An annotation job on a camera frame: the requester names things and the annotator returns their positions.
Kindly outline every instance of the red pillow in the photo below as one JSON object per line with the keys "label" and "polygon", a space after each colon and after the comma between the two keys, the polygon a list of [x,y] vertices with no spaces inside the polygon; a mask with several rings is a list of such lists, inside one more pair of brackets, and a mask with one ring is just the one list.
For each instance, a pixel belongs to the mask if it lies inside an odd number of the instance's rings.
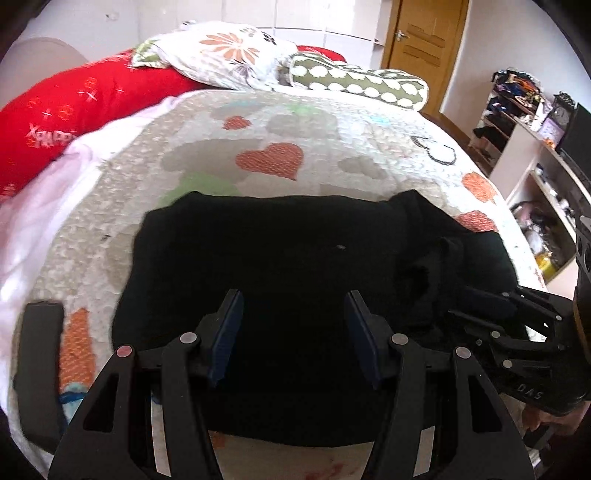
{"label": "red pillow", "polygon": [[328,57],[332,61],[346,61],[345,57],[343,57],[340,53],[322,47],[309,47],[308,45],[298,45],[297,49],[299,51],[310,51],[312,53],[319,53],[320,55]]}
{"label": "red pillow", "polygon": [[16,194],[79,135],[205,88],[172,68],[136,69],[131,50],[37,83],[0,111],[0,203]]}

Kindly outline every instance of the bedspread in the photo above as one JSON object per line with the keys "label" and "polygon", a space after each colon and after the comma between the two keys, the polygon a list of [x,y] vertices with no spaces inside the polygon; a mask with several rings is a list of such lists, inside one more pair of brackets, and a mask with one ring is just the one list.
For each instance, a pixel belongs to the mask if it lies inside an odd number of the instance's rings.
{"label": "bedspread", "polygon": [[[87,391],[112,354],[111,320],[144,214],[194,190],[381,200],[416,189],[467,228],[498,231],[520,283],[544,289],[503,198],[447,134],[414,111],[335,98],[199,92],[102,165],[95,188],[59,230],[30,296],[61,300],[66,309],[61,393]],[[75,407],[67,404],[66,414]],[[155,451],[165,472],[161,413],[156,405],[152,410]],[[8,414],[15,439],[30,455],[18,438],[14,392]],[[306,449],[211,435],[224,477],[240,480],[360,478],[371,449]]]}

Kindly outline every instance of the door frame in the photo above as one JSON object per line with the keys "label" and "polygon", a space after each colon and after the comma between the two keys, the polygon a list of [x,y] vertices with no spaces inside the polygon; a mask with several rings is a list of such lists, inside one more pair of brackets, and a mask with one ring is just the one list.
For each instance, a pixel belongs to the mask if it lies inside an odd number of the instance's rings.
{"label": "door frame", "polygon": [[[400,20],[400,12],[402,10],[403,2],[412,2],[413,0],[392,0],[392,11],[390,13],[390,21],[388,23],[388,36],[384,44],[384,55],[382,56],[381,68],[389,68],[390,58],[392,57],[392,51],[394,50],[394,39],[396,32],[398,31],[398,21]],[[440,90],[439,95],[436,97],[435,105],[436,111],[435,116],[441,116],[441,104],[449,88],[449,82],[452,79],[452,73],[457,62],[457,54],[460,50],[462,38],[464,36],[464,30],[466,26],[466,19],[468,16],[468,7],[470,6],[471,0],[462,0],[462,10],[460,12],[460,20],[458,22],[458,28],[456,36],[453,39],[452,55],[450,56],[449,62],[445,67],[445,73],[443,75],[444,88]]]}

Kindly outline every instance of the green polka dot pillow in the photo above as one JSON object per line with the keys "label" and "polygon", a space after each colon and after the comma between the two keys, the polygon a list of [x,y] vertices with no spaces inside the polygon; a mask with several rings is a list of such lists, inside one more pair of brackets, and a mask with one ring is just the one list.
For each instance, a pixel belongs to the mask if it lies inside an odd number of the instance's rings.
{"label": "green polka dot pillow", "polygon": [[427,82],[402,70],[367,70],[308,52],[284,63],[283,80],[297,88],[347,92],[417,111],[429,97]]}

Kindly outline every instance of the human hand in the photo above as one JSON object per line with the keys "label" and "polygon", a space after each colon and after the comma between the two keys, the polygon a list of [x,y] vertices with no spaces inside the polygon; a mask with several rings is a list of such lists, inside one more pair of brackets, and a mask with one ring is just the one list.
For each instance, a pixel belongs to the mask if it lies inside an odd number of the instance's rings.
{"label": "human hand", "polygon": [[543,423],[551,423],[556,426],[556,433],[558,435],[572,435],[579,428],[590,404],[591,402],[588,401],[581,402],[577,408],[564,417],[555,417],[545,411],[527,405],[521,414],[521,420],[523,421],[523,426],[532,432],[537,430]]}

